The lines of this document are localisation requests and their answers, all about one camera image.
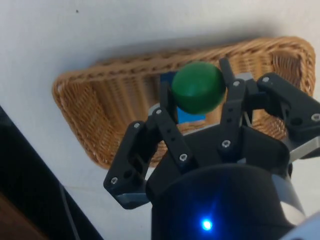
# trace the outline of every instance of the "metal bracket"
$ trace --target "metal bracket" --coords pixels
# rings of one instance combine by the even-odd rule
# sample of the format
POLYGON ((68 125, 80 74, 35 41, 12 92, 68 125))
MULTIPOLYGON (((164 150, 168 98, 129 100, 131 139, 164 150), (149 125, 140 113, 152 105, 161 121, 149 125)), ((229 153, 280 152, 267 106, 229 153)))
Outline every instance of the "metal bracket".
POLYGON ((320 136, 316 136, 315 138, 305 142, 294 142, 286 137, 282 142, 287 146, 290 152, 289 164, 297 159, 303 158, 317 149, 320 149, 320 136))

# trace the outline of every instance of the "white surface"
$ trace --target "white surface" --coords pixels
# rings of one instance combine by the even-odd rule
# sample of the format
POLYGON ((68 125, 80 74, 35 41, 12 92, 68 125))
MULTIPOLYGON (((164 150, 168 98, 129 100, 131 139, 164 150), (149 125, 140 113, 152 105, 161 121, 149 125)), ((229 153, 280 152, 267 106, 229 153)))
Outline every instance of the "white surface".
MULTIPOLYGON (((115 55, 259 36, 299 36, 320 53, 319 9, 316 0, 2 0, 0 105, 106 240, 146 240, 150 206, 134 210, 137 220, 108 196, 106 171, 52 98, 55 78, 115 55)), ((293 182, 311 214, 320 208, 320 160, 296 165, 293 182)))

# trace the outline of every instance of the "wicker basket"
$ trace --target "wicker basket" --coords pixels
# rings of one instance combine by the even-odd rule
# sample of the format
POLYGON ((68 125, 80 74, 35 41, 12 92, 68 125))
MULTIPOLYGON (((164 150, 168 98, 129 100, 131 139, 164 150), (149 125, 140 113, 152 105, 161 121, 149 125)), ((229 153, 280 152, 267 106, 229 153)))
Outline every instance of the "wicker basket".
MULTIPOLYGON (((159 75, 177 71, 192 61, 219 66, 228 57, 235 74, 251 72, 255 79, 276 72, 312 96, 315 88, 315 53, 297 37, 259 38, 207 49, 166 51, 113 59, 88 69, 62 74, 53 84, 53 97, 89 157, 109 168, 129 123, 145 121, 148 109, 158 102, 159 75)), ((220 121, 222 105, 205 120, 180 124, 182 133, 220 121)), ((253 126, 274 138, 286 131, 283 123, 256 111, 253 126)), ((159 144, 152 159, 156 166, 166 146, 159 144)))

